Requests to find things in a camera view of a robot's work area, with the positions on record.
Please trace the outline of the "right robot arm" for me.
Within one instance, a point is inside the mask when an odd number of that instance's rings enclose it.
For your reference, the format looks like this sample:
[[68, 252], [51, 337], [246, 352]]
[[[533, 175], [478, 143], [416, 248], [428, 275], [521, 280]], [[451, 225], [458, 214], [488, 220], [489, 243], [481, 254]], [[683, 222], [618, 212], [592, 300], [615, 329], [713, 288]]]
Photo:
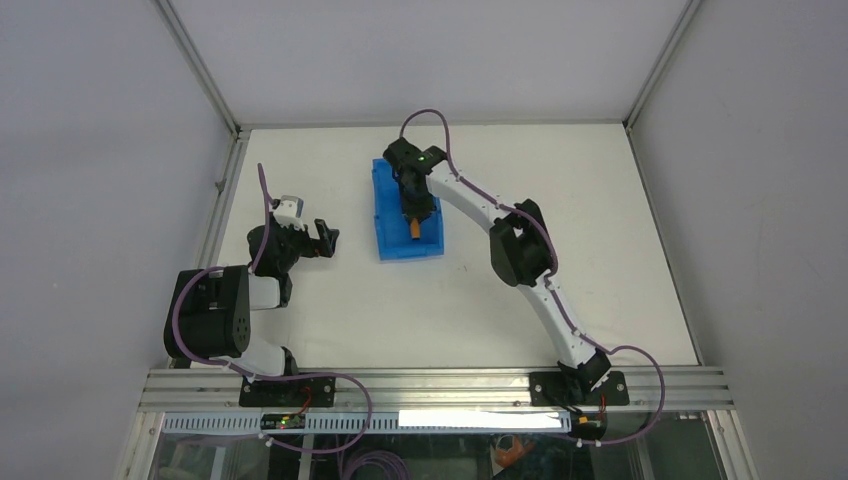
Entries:
[[531, 199], [507, 204], [484, 191], [437, 146], [422, 150], [400, 137], [387, 146], [383, 159], [392, 169], [408, 223], [429, 218], [439, 199], [488, 234], [493, 271], [524, 295], [554, 345], [565, 398], [588, 405], [599, 397], [611, 363], [603, 348], [586, 339], [560, 293], [558, 259], [538, 204]]

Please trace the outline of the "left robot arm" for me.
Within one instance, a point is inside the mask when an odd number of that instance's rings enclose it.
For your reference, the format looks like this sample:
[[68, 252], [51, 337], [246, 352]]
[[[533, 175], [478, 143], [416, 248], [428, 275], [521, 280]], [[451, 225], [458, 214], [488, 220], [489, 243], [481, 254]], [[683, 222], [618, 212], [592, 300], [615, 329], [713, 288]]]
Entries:
[[277, 406], [294, 403], [301, 392], [296, 360], [288, 348], [252, 331], [251, 314], [288, 306], [290, 270], [299, 260], [334, 256], [340, 231], [322, 219], [314, 226], [315, 238], [307, 227], [272, 219], [248, 232], [248, 264], [180, 272], [163, 332], [168, 355], [265, 377], [262, 392], [268, 399]]

